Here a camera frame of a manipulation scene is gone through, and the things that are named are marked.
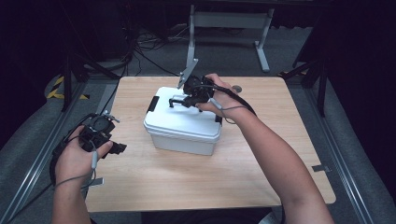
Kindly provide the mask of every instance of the metal stand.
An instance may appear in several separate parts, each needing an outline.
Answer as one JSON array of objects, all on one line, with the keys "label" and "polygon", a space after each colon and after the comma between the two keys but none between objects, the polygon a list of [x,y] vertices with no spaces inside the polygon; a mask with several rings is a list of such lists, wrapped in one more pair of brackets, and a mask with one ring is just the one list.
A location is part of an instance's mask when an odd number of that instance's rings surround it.
[{"label": "metal stand", "polygon": [[75,76],[78,82],[86,82],[90,77],[87,70],[84,68],[84,64],[89,65],[96,71],[104,74],[111,79],[120,79],[120,76],[107,70],[100,64],[93,62],[81,55],[73,52],[68,52],[66,59],[64,61],[64,107],[62,111],[64,112],[67,107],[69,107],[72,101],[72,74]]},{"label": "metal stand", "polygon": [[195,12],[194,5],[190,11],[190,43],[187,53],[186,67],[189,67],[194,59],[195,52],[195,27],[226,27],[226,28],[246,28],[246,29],[262,29],[262,38],[255,41],[257,54],[262,65],[263,72],[269,72],[270,68],[262,49],[265,38],[273,18],[274,9],[268,10],[268,13],[224,13],[224,12]]},{"label": "metal stand", "polygon": [[296,67],[295,69],[291,70],[287,74],[282,75],[283,79],[288,79],[291,77],[294,77],[301,72],[308,70],[306,72],[305,77],[303,78],[301,84],[303,85],[304,88],[310,89],[312,86],[315,84],[315,82],[319,78],[319,88],[318,88],[318,111],[319,114],[322,117],[325,117],[324,115],[324,99],[325,99],[325,93],[326,93],[326,83],[327,83],[327,68],[326,68],[326,61],[325,59],[314,61],[311,63],[305,63],[299,67]]}]

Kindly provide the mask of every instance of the box handle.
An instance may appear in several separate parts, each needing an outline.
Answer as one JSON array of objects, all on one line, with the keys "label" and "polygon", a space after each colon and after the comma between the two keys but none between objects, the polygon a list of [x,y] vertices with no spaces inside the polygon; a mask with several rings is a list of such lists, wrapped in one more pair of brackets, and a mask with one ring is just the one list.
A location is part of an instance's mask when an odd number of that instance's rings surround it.
[{"label": "box handle", "polygon": [[154,112],[155,106],[157,105],[159,99],[160,99],[159,96],[153,96],[153,97],[152,97],[151,103],[149,103],[148,111],[146,111],[146,114],[147,114],[149,111]]},{"label": "box handle", "polygon": [[216,115],[215,122],[220,123],[220,125],[222,125],[222,117]]}]

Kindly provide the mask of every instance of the forearm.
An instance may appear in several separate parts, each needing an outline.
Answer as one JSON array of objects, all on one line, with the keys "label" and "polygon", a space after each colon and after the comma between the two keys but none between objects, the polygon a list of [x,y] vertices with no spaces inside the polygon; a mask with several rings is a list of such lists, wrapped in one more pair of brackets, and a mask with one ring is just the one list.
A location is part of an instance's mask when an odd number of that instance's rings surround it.
[{"label": "forearm", "polygon": [[287,216],[297,222],[307,216],[311,221],[331,223],[332,218],[314,180],[293,148],[252,113],[244,108],[238,110],[233,120],[284,204]]},{"label": "forearm", "polygon": [[53,196],[52,223],[91,223],[79,186],[66,182]]}]

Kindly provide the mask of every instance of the gray carpet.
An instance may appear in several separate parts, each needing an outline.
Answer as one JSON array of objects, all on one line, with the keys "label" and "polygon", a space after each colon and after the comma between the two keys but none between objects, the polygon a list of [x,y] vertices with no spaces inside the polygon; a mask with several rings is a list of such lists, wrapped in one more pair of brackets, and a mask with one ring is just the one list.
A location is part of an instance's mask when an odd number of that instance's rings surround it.
[{"label": "gray carpet", "polygon": [[[310,31],[309,28],[271,29],[264,45],[271,71],[265,74],[261,70],[256,51],[253,48],[253,42],[258,39],[256,36],[259,36],[260,32],[252,30],[241,32],[230,32],[229,30],[199,31],[196,36],[195,51],[195,58],[198,58],[199,62],[194,69],[194,73],[216,72],[221,76],[276,76],[279,72],[292,69],[291,65]],[[168,43],[160,49],[144,51],[145,56],[166,70],[179,73],[186,64],[188,40],[185,37],[180,38],[177,42]],[[127,74],[129,76],[172,76],[138,54],[129,64]],[[46,95],[56,80],[57,75],[54,74],[54,76],[55,78],[45,90]],[[328,85],[325,102],[326,122],[332,130],[372,220],[362,221],[359,218],[341,178],[342,174],[339,173],[334,164],[330,146],[316,117],[316,109],[310,105],[306,90],[299,85],[300,80],[301,77],[293,77],[287,83],[320,160],[332,169],[327,175],[337,198],[334,204],[329,205],[335,222],[347,224],[396,223],[394,203],[365,156],[364,150],[353,133],[331,85]],[[84,94],[90,95],[90,99],[77,101],[70,112],[70,116],[68,116],[67,122],[59,131],[57,141],[88,112],[101,110],[110,97],[115,84],[115,81],[108,80],[102,75],[92,75],[83,91]],[[316,94],[317,86],[312,91]],[[7,211],[8,205],[35,162],[40,149],[45,145],[57,119],[61,116],[62,106],[63,101],[61,99],[48,99],[48,102],[18,129],[0,151],[1,217]],[[27,202],[50,182],[47,164],[37,176],[38,179],[32,191],[26,192],[29,195]],[[21,213],[14,223],[50,223],[52,193],[51,189],[47,190]],[[277,214],[279,210],[279,208],[274,208]],[[92,218],[98,223],[140,223],[140,213],[134,212],[94,213]]]}]

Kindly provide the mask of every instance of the black cable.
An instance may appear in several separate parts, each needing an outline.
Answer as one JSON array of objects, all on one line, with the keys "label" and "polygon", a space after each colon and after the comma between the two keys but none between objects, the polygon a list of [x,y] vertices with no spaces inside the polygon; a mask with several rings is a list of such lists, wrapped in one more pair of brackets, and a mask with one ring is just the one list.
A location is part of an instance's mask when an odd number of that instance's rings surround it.
[{"label": "black cable", "polygon": [[91,59],[93,59],[93,57],[91,56],[91,54],[88,52],[87,48],[85,47],[84,42],[82,41],[81,36],[78,34],[78,31],[75,27],[75,25],[73,24],[72,20],[70,19],[69,15],[67,14],[66,9],[64,8],[64,4],[62,3],[62,0],[58,0],[59,5],[62,8],[62,11],[64,12],[64,15],[66,16],[67,20],[69,21],[70,25],[73,28],[74,33],[76,34],[76,37],[78,38],[79,42],[81,43],[82,47],[84,48],[84,51],[87,53],[88,57],[90,57]]},{"label": "black cable", "polygon": [[84,63],[88,64],[90,67],[94,68],[95,70],[99,71],[100,73],[106,75],[107,77],[110,77],[111,79],[120,79],[120,77],[109,70],[105,69],[102,65],[99,63],[96,63],[90,59],[87,59],[79,54],[74,54],[74,56],[78,57],[80,60],[82,60]]},{"label": "black cable", "polygon": [[142,72],[142,66],[140,64],[140,59],[138,57],[136,57],[136,55],[134,55],[134,57],[137,59],[137,63],[138,63],[138,66],[139,66],[139,70],[135,74],[135,76],[137,77],[137,75],[139,75]]},{"label": "black cable", "polygon": [[[116,65],[113,65],[110,67],[105,67],[105,69],[107,69],[108,71],[114,71],[114,70],[117,70],[117,69],[120,69],[120,68],[126,66],[126,64],[128,64],[132,60],[132,57],[131,56],[128,57],[128,55],[129,55],[129,53],[124,56],[124,60],[121,60],[120,64],[116,64]],[[85,69],[91,73],[98,72],[98,70],[96,70],[94,68],[85,68]]]},{"label": "black cable", "polygon": [[[143,51],[150,51],[150,50],[157,50],[157,49],[161,49],[163,46],[166,46],[168,44],[172,44],[172,43],[176,43],[177,41],[184,39],[183,36],[185,34],[186,31],[188,31],[189,26],[187,26],[186,28],[184,28],[183,30],[181,30],[177,35],[175,36],[170,36],[167,37],[166,41],[162,41],[159,38],[156,38],[155,35],[152,35],[150,38],[146,37],[146,40],[140,40],[137,43],[139,44],[139,48],[141,48]],[[146,44],[148,42],[153,42],[153,45],[151,47],[143,47],[140,44]]]},{"label": "black cable", "polygon": [[92,169],[92,172],[93,172],[93,178],[91,179],[91,182],[88,183],[87,185],[81,187],[81,189],[88,188],[93,183],[93,181],[95,181],[95,179],[96,179],[96,169]]},{"label": "black cable", "polygon": [[281,204],[281,206],[282,206],[282,220],[280,220],[280,224],[285,224],[286,223],[285,207],[283,206],[283,204]]},{"label": "black cable", "polygon": [[236,108],[246,108],[246,109],[248,109],[248,108],[245,107],[244,105],[238,105],[238,106],[233,106],[233,107],[228,107],[228,108],[222,108],[222,109],[219,110],[219,111],[221,111],[221,114],[222,114],[222,116],[224,117],[225,121],[227,121],[227,123],[229,123],[229,124],[236,124],[235,122],[231,122],[231,121],[229,121],[229,120],[227,119],[227,117],[226,117],[225,114],[224,114],[224,110],[230,110],[230,109],[236,109]]},{"label": "black cable", "polygon": [[131,23],[131,17],[135,14],[133,13],[133,7],[131,6],[131,3],[129,1],[121,1],[121,0],[116,0],[116,5],[117,5],[117,10],[120,14],[119,19],[120,19],[120,26],[121,30],[124,32],[125,35],[125,40],[129,42],[133,37],[132,31],[133,26]]},{"label": "black cable", "polygon": [[154,65],[156,65],[157,67],[159,67],[160,69],[162,69],[164,72],[169,73],[169,74],[171,74],[171,75],[174,75],[175,77],[179,77],[178,74],[173,73],[173,72],[170,72],[170,71],[164,69],[163,67],[159,66],[158,64],[156,64],[154,61],[152,61],[150,58],[146,57],[146,55],[144,55],[143,52],[139,51],[138,49],[136,49],[136,52],[137,52],[138,54],[140,54],[143,58],[147,59],[149,62],[153,63]]},{"label": "black cable", "polygon": [[129,76],[129,68],[128,68],[128,63],[127,63],[127,64],[125,64],[125,68],[126,68],[126,76],[128,77],[128,76]]},{"label": "black cable", "polygon": [[[85,174],[85,175],[78,175],[78,176],[74,176],[74,177],[71,177],[71,178],[68,178],[68,179],[66,179],[66,180],[61,181],[60,183],[58,183],[57,185],[55,185],[55,187],[53,187],[53,189],[57,189],[60,185],[66,183],[66,182],[69,182],[69,181],[71,181],[71,180],[75,180],[75,179],[80,179],[80,178],[88,177],[88,176],[90,176],[90,175],[92,175],[92,174],[95,175],[95,177],[94,177],[94,179],[95,179],[95,178],[96,178],[95,169],[91,169],[90,172],[87,173],[87,174]],[[81,187],[81,188],[82,188],[82,189],[85,189],[85,188],[87,188],[90,184],[88,184],[88,185],[86,185],[86,186],[84,186],[84,187]]]},{"label": "black cable", "polygon": [[222,91],[222,92],[228,94],[231,98],[235,99],[241,105],[244,105],[250,112],[252,112],[255,116],[257,116],[256,112],[254,112],[253,107],[251,107],[251,105],[248,102],[246,102],[244,99],[242,99],[242,97],[238,96],[237,94],[235,94],[230,89],[218,86],[216,84],[213,84],[213,86],[212,85],[197,85],[197,86],[194,86],[194,88],[201,88],[201,87],[215,89],[215,90]]},{"label": "black cable", "polygon": [[[87,118],[90,118],[90,117],[93,117],[93,116],[96,116],[96,114],[91,113],[91,114],[88,114],[87,116],[85,116],[83,119],[81,119],[81,120],[78,122],[78,124],[76,125],[76,128],[77,128],[78,126],[80,126]],[[78,136],[75,136],[75,137],[69,139],[71,133],[73,133],[73,132],[69,132],[69,133],[67,134],[67,136],[64,138],[63,141],[65,141],[66,144],[69,144],[69,143],[70,143],[71,141],[73,141],[74,139],[76,139],[76,138],[78,138],[78,137],[81,137],[81,135],[78,135]],[[96,178],[96,171],[95,171],[95,169],[93,169],[93,171],[91,171],[89,174],[81,175],[81,176],[76,176],[76,177],[72,177],[72,178],[69,178],[69,179],[67,179],[67,180],[64,180],[64,181],[62,181],[61,183],[57,184],[57,185],[54,187],[54,189],[56,189],[59,185],[63,184],[64,182],[67,182],[67,181],[70,181],[70,180],[73,180],[73,179],[77,179],[77,178],[82,178],[82,177],[84,177],[84,176],[88,176],[88,175],[92,174],[92,172],[93,172],[93,174],[94,174],[94,178],[93,178],[93,180],[94,180],[94,179]],[[82,187],[82,189],[85,189],[85,188],[89,187],[89,186],[93,183],[93,180],[92,180],[88,185]],[[12,218],[10,218],[10,219],[8,220],[7,224],[8,224],[8,223],[11,223],[12,220],[14,220],[14,219],[15,219],[18,215],[20,215],[24,210],[26,210],[29,206],[31,206],[39,197],[41,197],[41,196],[50,188],[50,186],[52,186],[52,183],[49,183],[46,187],[44,187],[44,188],[43,188],[43,189],[42,189],[42,190],[41,190],[30,202],[29,202],[29,203],[27,203],[23,208],[21,208],[20,211],[18,211]]]},{"label": "black cable", "polygon": [[[122,73],[121,73],[121,77],[124,76],[125,70],[128,70],[128,64],[125,64],[124,70],[123,70]],[[100,114],[103,114],[103,113],[105,112],[108,103],[110,103],[110,100],[113,98],[113,96],[114,96],[114,94],[116,93],[116,90],[117,90],[117,88],[119,87],[119,85],[120,85],[120,81],[117,82],[116,87],[114,88],[113,92],[111,92],[111,95],[110,95],[110,97],[107,99],[107,101],[106,101],[105,105],[103,106],[102,111],[100,112]]]}]

